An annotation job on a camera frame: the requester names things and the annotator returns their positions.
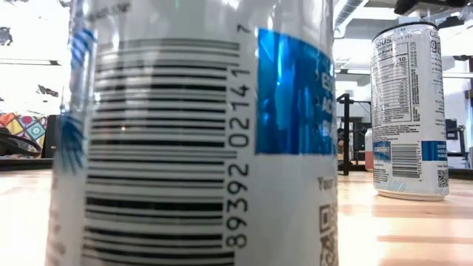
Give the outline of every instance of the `can lid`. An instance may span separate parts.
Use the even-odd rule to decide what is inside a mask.
[[[437,25],[433,24],[432,22],[428,22],[428,21],[414,21],[414,22],[407,22],[407,23],[402,23],[402,24],[399,24],[399,25],[395,25],[395,26],[392,26],[392,27],[389,27],[385,30],[382,30],[380,31],[380,33],[376,34],[375,37],[373,37],[373,39],[371,39],[371,42],[373,42],[377,37],[379,37],[379,35],[383,34],[383,33],[386,33],[390,30],[394,30],[394,29],[397,29],[399,27],[405,27],[405,26],[410,26],[410,25],[418,25],[418,24],[424,24],[424,25],[429,25],[429,26],[432,26],[434,27],[436,30],[438,30],[438,27]]]

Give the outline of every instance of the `white can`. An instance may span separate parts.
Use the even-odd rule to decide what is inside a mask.
[[[434,24],[400,24],[372,42],[374,184],[380,195],[449,193],[440,38]]]
[[[338,265],[332,1],[75,4],[47,265]]]

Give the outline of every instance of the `ceiling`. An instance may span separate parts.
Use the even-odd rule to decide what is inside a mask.
[[[430,17],[438,22],[439,18],[445,18],[461,9],[449,9],[434,5],[417,6],[418,9],[410,11],[410,16],[396,16],[393,12],[396,0],[369,0],[364,7],[359,7],[353,13],[353,19],[345,28],[344,37],[336,39],[333,46],[333,56],[337,69],[370,69],[370,57],[372,53],[371,40],[380,31],[400,23],[418,20],[418,16],[426,16],[430,12]],[[382,7],[386,15],[383,19],[374,16],[378,7]],[[443,68],[447,70],[454,66],[453,55],[473,55],[470,41],[473,39],[473,28],[465,30],[465,27],[449,28],[440,30],[440,37],[443,45]],[[338,73],[337,81],[356,81],[358,86],[365,86],[370,82],[369,75],[355,75]]]

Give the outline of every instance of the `qr code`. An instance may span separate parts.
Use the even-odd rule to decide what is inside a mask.
[[[337,204],[319,209],[320,265],[338,266]]]
[[[421,114],[419,114],[417,108],[412,107],[412,118],[414,121],[420,121],[421,120]]]
[[[449,172],[448,170],[437,170],[438,174],[438,187],[448,188],[449,187]]]

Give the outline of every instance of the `blue label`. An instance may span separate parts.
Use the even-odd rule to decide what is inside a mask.
[[[372,151],[375,160],[391,163],[391,142],[378,141],[372,144]]]
[[[86,55],[92,53],[93,43],[96,42],[94,33],[88,29],[80,29],[71,37],[71,68],[84,66]]]
[[[257,154],[335,154],[333,62],[296,38],[259,30]]]
[[[446,161],[445,141],[423,141],[422,161]]]

